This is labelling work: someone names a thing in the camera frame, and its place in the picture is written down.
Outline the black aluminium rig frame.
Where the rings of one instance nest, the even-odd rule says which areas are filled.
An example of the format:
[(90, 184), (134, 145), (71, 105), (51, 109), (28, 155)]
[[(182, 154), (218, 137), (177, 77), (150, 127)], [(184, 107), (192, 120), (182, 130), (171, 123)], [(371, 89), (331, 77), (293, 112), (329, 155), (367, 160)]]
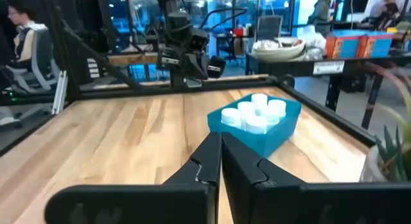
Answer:
[[(343, 132), (361, 142), (367, 148), (371, 148), (376, 144), (376, 139), (367, 133), (366, 130), (358, 128), (346, 119), (336, 115), (335, 112), (331, 111), (331, 109), (326, 108), (302, 93), (297, 92), (294, 89), (295, 79), (290, 74), (283, 75), (279, 78), (272, 75), (250, 75), (235, 77), (232, 80), (228, 78), (211, 79), (204, 81), (201, 87), (191, 89), (183, 85), (174, 87), (171, 83), (165, 82), (148, 82), (145, 84), (140, 84), (124, 75), (119, 69), (116, 69), (114, 66), (109, 64), (106, 59), (97, 54), (86, 43), (81, 41), (81, 39), (77, 37), (71, 28), (66, 24), (66, 21), (62, 17), (60, 8), (55, 5), (55, 0), (42, 0), (42, 2), (44, 9), (49, 16), (49, 27), (52, 29), (51, 39), (54, 47), (57, 49), (54, 54), (57, 55), (58, 66), (65, 70), (68, 74), (67, 82), (69, 88), (69, 104), (72, 104), (78, 100), (87, 99), (113, 99), (209, 92), (229, 89), (248, 89), (254, 87), (277, 87), (291, 97), (297, 99), (297, 101), (300, 101), (304, 106), (312, 109), (316, 114), (320, 115), (325, 120), (341, 129)], [(86, 90), (82, 92), (74, 71), (76, 60), (71, 59), (72, 52), (75, 48), (79, 49), (82, 53), (91, 56), (97, 61), (98, 64), (106, 68), (106, 71), (109, 74), (113, 75), (127, 86), (123, 88), (113, 87), (111, 89), (107, 87), (106, 89)]]

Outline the black utility cart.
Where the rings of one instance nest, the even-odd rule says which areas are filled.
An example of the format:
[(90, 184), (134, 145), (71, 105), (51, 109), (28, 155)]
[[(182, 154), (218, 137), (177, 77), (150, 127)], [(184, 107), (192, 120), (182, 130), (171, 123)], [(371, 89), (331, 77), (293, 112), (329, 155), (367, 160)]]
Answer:
[(364, 63), (370, 62), (381, 67), (397, 67), (404, 66), (411, 63), (411, 55), (394, 55), (380, 58), (355, 58), (347, 60), (314, 60), (314, 61), (300, 61), (300, 62), (266, 62), (257, 59), (257, 57), (247, 54), (245, 74), (268, 74), (272, 76), (285, 76), (287, 74), (293, 77), (309, 77), (322, 76), (313, 75), (313, 66), (315, 62), (327, 61), (344, 61), (344, 71), (338, 74), (322, 74), (324, 76), (336, 76), (331, 79), (326, 98), (326, 106), (331, 110), (337, 109), (338, 95), (340, 92), (340, 84), (343, 75), (357, 75), (372, 73), (368, 71)]

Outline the orange and blue box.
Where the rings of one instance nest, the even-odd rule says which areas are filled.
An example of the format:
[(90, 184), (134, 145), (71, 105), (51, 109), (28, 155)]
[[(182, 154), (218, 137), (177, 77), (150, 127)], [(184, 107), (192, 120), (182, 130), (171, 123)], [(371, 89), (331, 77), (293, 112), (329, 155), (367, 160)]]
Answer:
[(387, 57), (393, 39), (392, 33), (368, 31), (358, 39), (357, 58)]
[(358, 42), (363, 35), (356, 30), (336, 30), (326, 37), (327, 59), (354, 58), (358, 49)]

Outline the white triangle-patterned planter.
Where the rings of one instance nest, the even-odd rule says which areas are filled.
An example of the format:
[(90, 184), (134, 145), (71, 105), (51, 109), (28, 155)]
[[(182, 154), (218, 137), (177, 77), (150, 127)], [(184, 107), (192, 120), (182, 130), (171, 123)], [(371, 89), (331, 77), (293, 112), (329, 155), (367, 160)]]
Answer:
[(379, 167), (380, 160), (378, 147), (373, 146), (365, 158), (359, 182), (388, 182)]

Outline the dark green succulent plant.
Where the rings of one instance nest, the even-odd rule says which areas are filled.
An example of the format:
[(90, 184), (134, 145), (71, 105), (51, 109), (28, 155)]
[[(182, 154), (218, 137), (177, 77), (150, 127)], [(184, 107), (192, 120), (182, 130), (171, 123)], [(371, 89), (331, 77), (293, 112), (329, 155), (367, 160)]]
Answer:
[(384, 141), (376, 138), (378, 168), (389, 182), (411, 182), (411, 142), (402, 143), (396, 128), (395, 138), (384, 126)]

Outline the wooden background table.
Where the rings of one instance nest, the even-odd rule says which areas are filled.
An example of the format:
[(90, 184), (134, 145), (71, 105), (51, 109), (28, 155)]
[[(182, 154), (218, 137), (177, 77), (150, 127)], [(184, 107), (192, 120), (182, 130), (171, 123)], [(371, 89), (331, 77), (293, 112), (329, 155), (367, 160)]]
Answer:
[(121, 53), (120, 55), (108, 55), (110, 64), (115, 66), (147, 65), (157, 62), (157, 53)]

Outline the white plastic bag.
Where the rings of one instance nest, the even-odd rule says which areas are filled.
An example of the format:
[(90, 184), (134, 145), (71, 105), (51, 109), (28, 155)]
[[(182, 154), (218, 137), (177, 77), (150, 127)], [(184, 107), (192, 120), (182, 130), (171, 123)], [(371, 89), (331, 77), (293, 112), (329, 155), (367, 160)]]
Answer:
[(323, 35), (315, 31), (315, 27), (312, 24), (297, 28), (297, 37), (306, 42), (325, 40)]

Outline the person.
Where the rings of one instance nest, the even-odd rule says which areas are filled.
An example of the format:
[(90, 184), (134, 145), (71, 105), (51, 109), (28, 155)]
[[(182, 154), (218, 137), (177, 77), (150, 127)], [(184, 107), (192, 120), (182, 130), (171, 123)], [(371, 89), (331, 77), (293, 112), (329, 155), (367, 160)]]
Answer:
[(380, 0), (372, 6), (369, 16), (376, 19), (374, 22), (375, 30), (381, 30), (384, 18), (396, 13), (400, 14), (401, 11), (402, 6), (399, 0)]
[(313, 13), (308, 17), (308, 24), (314, 25), (315, 31), (323, 37), (326, 37), (331, 29), (328, 24), (330, 5), (331, 0), (318, 0)]
[(0, 65), (32, 72), (34, 34), (43, 28), (22, 3), (0, 3)]

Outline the white cart label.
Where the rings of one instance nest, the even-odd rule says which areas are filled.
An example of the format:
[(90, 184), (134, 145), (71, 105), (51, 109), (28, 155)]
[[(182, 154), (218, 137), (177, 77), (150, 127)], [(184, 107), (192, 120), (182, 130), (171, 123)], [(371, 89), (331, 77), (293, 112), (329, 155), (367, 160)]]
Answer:
[(344, 61), (315, 62), (313, 75), (338, 74), (344, 71)]

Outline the spiky pale green plant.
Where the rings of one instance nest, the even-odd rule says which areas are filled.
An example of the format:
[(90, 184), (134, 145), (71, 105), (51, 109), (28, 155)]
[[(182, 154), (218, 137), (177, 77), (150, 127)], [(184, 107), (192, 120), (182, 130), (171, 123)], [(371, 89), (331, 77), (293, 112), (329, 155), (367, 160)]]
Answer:
[(374, 81), (376, 81), (378, 76), (381, 76), (383, 79), (391, 81), (391, 83), (396, 86), (399, 93), (402, 95), (407, 114), (406, 116), (402, 116), (391, 107), (385, 105), (371, 105), (370, 102), (368, 102), (367, 108), (377, 108), (396, 119), (398, 125), (402, 129), (403, 142), (411, 142), (411, 76), (407, 75), (400, 67), (395, 67), (394, 71), (391, 71), (390, 69), (386, 69), (370, 62), (364, 63), (364, 66), (368, 71), (371, 71), (376, 75)]

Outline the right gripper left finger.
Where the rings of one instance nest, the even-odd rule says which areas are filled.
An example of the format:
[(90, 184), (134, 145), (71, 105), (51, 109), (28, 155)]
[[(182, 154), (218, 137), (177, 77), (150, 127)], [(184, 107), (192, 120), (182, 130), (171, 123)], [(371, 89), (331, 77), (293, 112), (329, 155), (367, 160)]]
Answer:
[(217, 224), (222, 138), (211, 132), (161, 185), (74, 185), (46, 204), (46, 224)]

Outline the grey office chair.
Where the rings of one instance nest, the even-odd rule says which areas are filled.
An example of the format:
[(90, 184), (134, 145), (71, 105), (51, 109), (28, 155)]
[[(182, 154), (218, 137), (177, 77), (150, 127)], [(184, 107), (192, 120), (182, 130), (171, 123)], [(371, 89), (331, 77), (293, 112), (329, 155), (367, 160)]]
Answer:
[(8, 67), (13, 80), (11, 88), (21, 94), (55, 91), (60, 69), (53, 56), (53, 44), (47, 28), (35, 30), (31, 56), (31, 71)]

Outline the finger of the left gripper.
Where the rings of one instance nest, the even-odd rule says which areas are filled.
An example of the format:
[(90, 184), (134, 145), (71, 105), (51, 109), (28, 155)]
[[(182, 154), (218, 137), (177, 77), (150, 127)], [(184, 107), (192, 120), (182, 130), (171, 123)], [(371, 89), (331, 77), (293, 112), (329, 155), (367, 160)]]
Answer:
[(197, 60), (195, 55), (184, 55), (184, 75), (194, 78), (196, 75)]
[(197, 78), (200, 80), (206, 80), (208, 79), (208, 74), (207, 74), (207, 64), (208, 64), (208, 59), (206, 56), (200, 56), (197, 58)]

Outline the dark grey panel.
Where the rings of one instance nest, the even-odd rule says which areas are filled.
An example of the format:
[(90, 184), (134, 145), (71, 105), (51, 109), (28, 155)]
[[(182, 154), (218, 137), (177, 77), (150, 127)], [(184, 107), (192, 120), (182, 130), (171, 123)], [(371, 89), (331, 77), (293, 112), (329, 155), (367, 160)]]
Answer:
[(274, 40), (281, 36), (283, 17), (263, 15), (258, 19), (255, 40)]

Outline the white striped label plate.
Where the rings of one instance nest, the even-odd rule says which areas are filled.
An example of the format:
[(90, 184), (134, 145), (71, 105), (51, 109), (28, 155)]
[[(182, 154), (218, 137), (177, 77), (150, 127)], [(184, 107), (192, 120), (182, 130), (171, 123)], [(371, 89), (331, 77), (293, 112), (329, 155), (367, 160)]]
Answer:
[(99, 78), (100, 77), (100, 72), (98, 68), (98, 64), (96, 61), (92, 58), (87, 59), (87, 67), (89, 69), (89, 74), (91, 78)]

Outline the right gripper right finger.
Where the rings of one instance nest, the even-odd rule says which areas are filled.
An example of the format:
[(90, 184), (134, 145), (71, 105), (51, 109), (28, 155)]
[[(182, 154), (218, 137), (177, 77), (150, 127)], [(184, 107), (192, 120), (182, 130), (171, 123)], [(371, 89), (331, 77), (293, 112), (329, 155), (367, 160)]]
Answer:
[(411, 224), (411, 183), (307, 183), (222, 135), (234, 224)]

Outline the clear plastic bag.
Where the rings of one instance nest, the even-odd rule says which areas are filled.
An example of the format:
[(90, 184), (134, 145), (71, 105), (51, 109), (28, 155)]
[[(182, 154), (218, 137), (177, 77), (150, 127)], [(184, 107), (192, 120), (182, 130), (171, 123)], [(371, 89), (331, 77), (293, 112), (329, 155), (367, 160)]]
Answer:
[(326, 51), (320, 47), (315, 46), (306, 46), (305, 48), (306, 55), (305, 60), (314, 61), (314, 60), (323, 60), (326, 58)]

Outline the teal plastic basket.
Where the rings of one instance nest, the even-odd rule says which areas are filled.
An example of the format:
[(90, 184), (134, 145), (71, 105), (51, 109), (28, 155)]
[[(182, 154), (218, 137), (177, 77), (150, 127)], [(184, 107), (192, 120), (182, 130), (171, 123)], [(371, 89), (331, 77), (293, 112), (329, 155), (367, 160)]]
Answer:
[[(281, 99), (267, 96), (268, 101), (271, 99)], [(229, 132), (262, 157), (269, 157), (293, 135), (302, 108), (302, 105), (297, 101), (289, 99), (281, 100), (286, 102), (286, 116), (282, 119), (279, 119), (271, 113), (268, 106), (262, 110), (256, 110), (256, 116), (264, 117), (267, 120), (268, 126), (266, 134), (252, 134), (247, 132), (245, 130), (245, 120), (241, 120), (241, 128), (221, 123), (221, 111), (224, 108), (237, 108), (239, 102), (251, 101), (251, 94), (209, 113), (207, 115), (208, 127), (212, 132)]]

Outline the white bowl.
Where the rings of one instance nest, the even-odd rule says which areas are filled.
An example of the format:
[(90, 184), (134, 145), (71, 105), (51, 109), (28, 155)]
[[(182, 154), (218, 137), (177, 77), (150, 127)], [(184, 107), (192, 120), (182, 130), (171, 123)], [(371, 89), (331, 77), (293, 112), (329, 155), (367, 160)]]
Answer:
[(305, 41), (296, 37), (277, 37), (274, 40), (259, 40), (253, 43), (251, 54), (261, 60), (282, 61), (300, 56), (306, 47)]

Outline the silver frame bracket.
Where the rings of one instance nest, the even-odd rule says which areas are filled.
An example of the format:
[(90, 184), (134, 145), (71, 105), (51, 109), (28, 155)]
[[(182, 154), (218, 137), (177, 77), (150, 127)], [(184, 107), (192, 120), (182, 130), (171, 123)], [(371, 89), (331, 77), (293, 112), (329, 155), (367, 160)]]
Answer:
[(53, 115), (59, 114), (64, 109), (64, 103), (66, 100), (68, 76), (67, 71), (61, 71), (58, 76), (57, 87), (55, 91), (55, 97), (53, 101), (53, 107), (51, 113)]

